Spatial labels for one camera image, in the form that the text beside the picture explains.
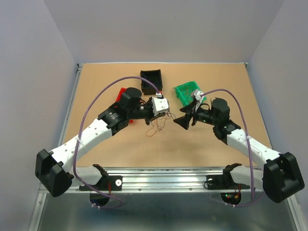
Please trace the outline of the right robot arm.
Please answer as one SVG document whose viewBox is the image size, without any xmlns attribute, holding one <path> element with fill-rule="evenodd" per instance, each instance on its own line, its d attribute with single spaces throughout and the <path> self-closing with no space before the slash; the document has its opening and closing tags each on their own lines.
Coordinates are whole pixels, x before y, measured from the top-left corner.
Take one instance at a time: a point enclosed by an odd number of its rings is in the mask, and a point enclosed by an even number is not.
<svg viewBox="0 0 308 231">
<path fill-rule="evenodd" d="M 275 151 L 251 138 L 230 119 L 230 108 L 224 99 L 216 98 L 209 109 L 194 100 L 180 109 L 184 116 L 174 122 L 184 129 L 197 122 L 212 125 L 216 138 L 246 155 L 258 169 L 235 163 L 227 165 L 223 173 L 210 177 L 205 186 L 209 190 L 236 189 L 243 185 L 262 190 L 275 203 L 280 203 L 305 187 L 296 157 L 290 152 Z"/>
</svg>

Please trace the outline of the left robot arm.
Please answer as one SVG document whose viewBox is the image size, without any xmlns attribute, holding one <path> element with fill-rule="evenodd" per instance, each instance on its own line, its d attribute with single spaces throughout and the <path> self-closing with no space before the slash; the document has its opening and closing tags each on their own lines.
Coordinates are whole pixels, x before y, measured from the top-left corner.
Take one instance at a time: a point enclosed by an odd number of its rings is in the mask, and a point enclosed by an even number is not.
<svg viewBox="0 0 308 231">
<path fill-rule="evenodd" d="M 143 119 L 149 125 L 153 120 L 164 116 L 168 109 L 168 102 L 160 93 L 145 102 L 139 89 L 127 88 L 119 101 L 100 113 L 71 140 L 51 151 L 39 151 L 36 156 L 35 176 L 53 197 L 58 197 L 70 187 L 78 185 L 103 189 L 108 183 L 107 171 L 98 164 L 77 167 L 77 160 L 126 128 L 130 120 Z"/>
</svg>

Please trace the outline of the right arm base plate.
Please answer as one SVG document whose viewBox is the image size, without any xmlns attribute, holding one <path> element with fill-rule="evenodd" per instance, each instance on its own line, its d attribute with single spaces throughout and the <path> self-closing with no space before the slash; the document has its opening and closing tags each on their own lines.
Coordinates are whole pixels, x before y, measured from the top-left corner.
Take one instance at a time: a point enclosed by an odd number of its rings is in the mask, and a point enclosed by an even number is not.
<svg viewBox="0 0 308 231">
<path fill-rule="evenodd" d="M 235 183 L 231 176 L 225 174 L 221 175 L 207 175 L 204 182 L 204 187 L 209 190 L 235 190 L 235 189 L 250 189 L 245 184 Z"/>
</svg>

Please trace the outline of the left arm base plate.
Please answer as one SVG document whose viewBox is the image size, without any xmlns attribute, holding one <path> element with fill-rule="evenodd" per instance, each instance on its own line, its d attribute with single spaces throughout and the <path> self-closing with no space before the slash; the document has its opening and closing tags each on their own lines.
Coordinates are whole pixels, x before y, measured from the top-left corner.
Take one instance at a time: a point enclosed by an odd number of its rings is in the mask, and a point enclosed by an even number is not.
<svg viewBox="0 0 308 231">
<path fill-rule="evenodd" d="M 85 182 L 99 191 L 121 191 L 122 179 L 120 175 L 94 176 L 85 178 Z"/>
</svg>

